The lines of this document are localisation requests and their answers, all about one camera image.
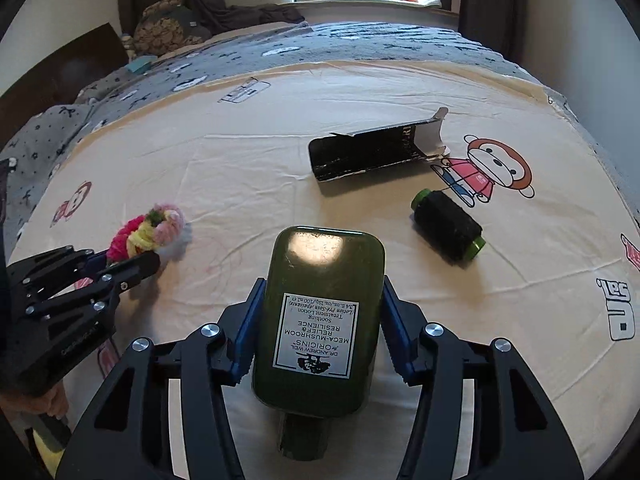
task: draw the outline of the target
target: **silver screw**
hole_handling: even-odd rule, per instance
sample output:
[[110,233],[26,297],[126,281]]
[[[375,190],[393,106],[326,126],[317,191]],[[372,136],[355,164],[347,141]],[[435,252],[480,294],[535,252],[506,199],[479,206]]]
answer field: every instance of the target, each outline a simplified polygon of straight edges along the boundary
[[496,339],[495,347],[500,352],[508,352],[511,350],[511,343],[509,343],[506,339]]
[[220,333],[220,327],[215,323],[209,323],[200,329],[200,333],[204,337],[215,337]]
[[131,348],[133,348],[136,352],[142,352],[149,348],[149,339],[145,339],[141,337],[140,339],[136,339],[132,344]]
[[429,323],[426,327],[424,327],[424,331],[432,337],[438,337],[439,335],[444,334],[444,329],[437,323]]

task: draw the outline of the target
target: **hand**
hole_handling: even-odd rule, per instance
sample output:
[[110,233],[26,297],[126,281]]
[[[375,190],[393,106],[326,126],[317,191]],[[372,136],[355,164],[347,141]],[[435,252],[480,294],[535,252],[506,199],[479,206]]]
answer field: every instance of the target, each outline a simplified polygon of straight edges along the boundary
[[69,409],[66,400],[65,386],[60,381],[52,389],[41,397],[29,397],[23,394],[0,394],[0,408],[3,412],[23,412],[40,415],[46,413],[49,416],[61,418]]

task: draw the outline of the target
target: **wall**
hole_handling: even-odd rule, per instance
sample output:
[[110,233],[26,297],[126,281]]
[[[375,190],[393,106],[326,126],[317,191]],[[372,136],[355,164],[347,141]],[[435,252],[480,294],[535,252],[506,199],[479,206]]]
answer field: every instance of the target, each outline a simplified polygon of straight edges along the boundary
[[26,0],[0,41],[0,94],[49,54],[107,22],[120,33],[118,0]]
[[521,65],[564,94],[621,176],[640,182],[640,41],[614,0],[529,0]]

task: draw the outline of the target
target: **monkey's pink shirt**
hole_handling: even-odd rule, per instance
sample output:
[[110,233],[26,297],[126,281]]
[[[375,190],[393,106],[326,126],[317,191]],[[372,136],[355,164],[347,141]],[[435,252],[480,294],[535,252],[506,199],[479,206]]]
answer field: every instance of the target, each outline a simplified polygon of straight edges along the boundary
[[466,158],[448,158],[451,169],[459,174],[466,184],[477,194],[482,194],[487,199],[491,198],[494,192],[494,183],[482,173],[475,165]]

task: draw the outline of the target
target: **brown wooden headboard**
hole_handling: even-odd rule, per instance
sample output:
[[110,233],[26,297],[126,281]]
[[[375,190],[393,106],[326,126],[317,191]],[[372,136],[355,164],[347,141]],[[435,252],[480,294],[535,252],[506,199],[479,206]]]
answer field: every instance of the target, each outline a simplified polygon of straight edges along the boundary
[[88,84],[129,61],[108,23],[57,49],[0,96],[0,148],[34,115],[71,104]]

